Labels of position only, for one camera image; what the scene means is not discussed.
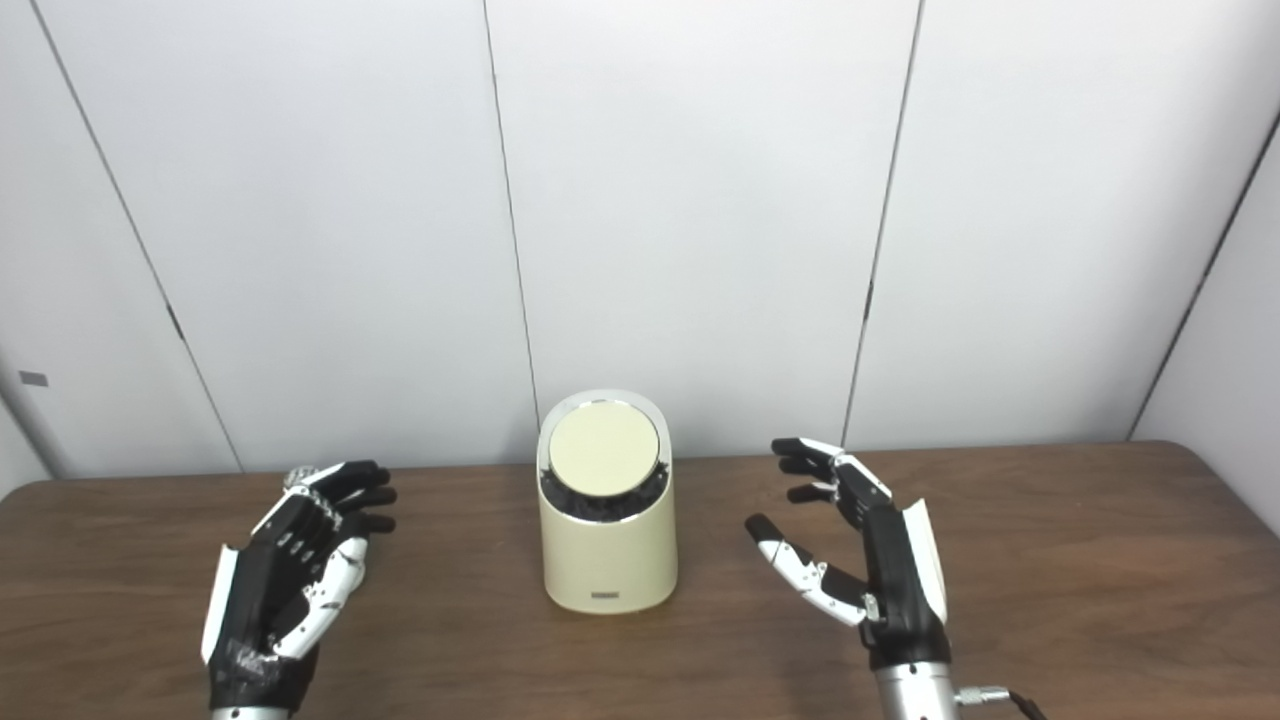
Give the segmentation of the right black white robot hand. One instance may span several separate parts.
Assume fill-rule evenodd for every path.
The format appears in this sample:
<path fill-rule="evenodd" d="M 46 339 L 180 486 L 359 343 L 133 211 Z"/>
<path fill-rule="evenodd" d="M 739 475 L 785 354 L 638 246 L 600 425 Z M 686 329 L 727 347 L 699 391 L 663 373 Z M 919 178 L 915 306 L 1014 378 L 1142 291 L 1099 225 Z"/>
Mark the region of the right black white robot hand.
<path fill-rule="evenodd" d="M 790 503 L 829 503 L 861 537 L 867 577 L 855 577 L 787 539 L 764 514 L 745 521 L 765 561 L 810 605 L 859 630 L 870 667 L 952 661 L 945 575 L 924 500 L 901 509 L 854 454 L 809 438 L 771 443 L 780 470 L 810 482 Z"/>

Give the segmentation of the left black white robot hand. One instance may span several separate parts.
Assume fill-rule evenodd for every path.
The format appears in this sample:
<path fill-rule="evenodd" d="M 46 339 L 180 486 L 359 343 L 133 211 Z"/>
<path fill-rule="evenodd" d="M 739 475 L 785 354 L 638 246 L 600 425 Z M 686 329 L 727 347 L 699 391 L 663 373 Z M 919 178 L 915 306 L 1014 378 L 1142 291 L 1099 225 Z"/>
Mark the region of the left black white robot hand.
<path fill-rule="evenodd" d="M 323 637 L 364 584 L 370 539 L 397 500 L 372 460 L 297 468 L 244 546 L 221 547 L 200 656 L 214 719 L 292 719 Z"/>

